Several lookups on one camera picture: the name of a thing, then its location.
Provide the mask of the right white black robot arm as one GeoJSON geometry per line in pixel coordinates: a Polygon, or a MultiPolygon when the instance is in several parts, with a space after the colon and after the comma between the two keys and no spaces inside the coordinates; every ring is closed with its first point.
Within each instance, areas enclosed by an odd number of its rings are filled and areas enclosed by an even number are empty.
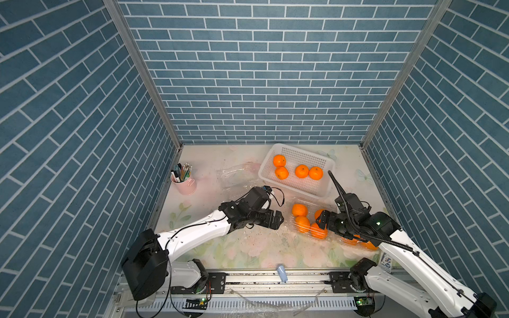
{"type": "Polygon", "coordinates": [[[382,293],[419,317],[494,317],[497,303],[489,294],[477,293],[452,277],[389,215],[325,210],[316,223],[345,239],[371,242],[419,284],[415,288],[363,258],[350,269],[352,289],[382,293]]]}

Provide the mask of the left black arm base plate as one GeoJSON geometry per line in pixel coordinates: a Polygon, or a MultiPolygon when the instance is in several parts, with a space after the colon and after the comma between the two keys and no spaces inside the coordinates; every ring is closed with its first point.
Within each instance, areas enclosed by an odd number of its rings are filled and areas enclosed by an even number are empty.
{"type": "Polygon", "coordinates": [[[191,288],[192,294],[224,294],[227,274],[225,272],[211,272],[208,277],[200,278],[191,288]]]}

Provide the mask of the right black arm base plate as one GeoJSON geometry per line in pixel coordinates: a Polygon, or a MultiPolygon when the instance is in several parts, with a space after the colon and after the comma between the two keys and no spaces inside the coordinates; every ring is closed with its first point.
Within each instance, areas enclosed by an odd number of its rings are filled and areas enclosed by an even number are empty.
{"type": "Polygon", "coordinates": [[[348,293],[359,293],[352,285],[350,278],[350,272],[336,271],[329,272],[329,278],[324,280],[325,285],[331,286],[334,294],[348,294],[348,293]]]}

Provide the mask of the white perforated plastic basket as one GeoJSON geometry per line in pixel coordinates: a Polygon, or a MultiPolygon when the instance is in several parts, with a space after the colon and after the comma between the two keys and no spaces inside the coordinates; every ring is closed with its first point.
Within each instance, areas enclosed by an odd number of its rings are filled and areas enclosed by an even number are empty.
{"type": "Polygon", "coordinates": [[[296,193],[322,199],[332,187],[327,173],[334,170],[335,161],[327,156],[278,143],[265,156],[258,177],[296,193]]]}

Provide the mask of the orange box one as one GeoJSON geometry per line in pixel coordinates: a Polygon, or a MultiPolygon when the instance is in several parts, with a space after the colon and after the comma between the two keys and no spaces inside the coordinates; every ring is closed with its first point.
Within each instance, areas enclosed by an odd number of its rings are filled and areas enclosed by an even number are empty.
{"type": "Polygon", "coordinates": [[[286,157],[278,154],[273,157],[273,164],[275,167],[284,167],[286,165],[286,157]]]}
{"type": "Polygon", "coordinates": [[[294,204],[292,207],[292,215],[294,217],[306,217],[308,215],[308,208],[303,204],[294,204]]]}

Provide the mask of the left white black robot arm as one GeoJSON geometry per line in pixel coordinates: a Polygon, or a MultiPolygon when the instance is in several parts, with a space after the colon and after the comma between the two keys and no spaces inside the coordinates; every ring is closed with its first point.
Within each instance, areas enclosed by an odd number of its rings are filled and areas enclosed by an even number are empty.
{"type": "Polygon", "coordinates": [[[131,245],[121,267],[135,301],[155,294],[166,278],[175,277],[176,286],[191,288],[199,286],[205,276],[204,267],[196,261],[173,265],[188,251],[214,238],[225,236],[246,225],[258,225],[277,230],[284,222],[281,211],[263,207],[255,208],[245,200],[222,203],[206,217],[187,226],[156,234],[152,229],[143,231],[131,245]]]}

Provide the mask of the orange box two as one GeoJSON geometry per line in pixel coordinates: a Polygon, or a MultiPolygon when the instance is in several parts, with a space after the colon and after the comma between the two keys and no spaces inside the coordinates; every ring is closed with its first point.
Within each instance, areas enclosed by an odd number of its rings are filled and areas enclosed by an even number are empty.
{"type": "Polygon", "coordinates": [[[289,172],[285,166],[277,167],[274,171],[274,174],[279,180],[285,180],[287,177],[289,177],[289,172]]]}
{"type": "Polygon", "coordinates": [[[321,214],[324,212],[324,209],[321,209],[321,210],[317,210],[315,213],[314,213],[314,219],[319,219],[321,214]]]}

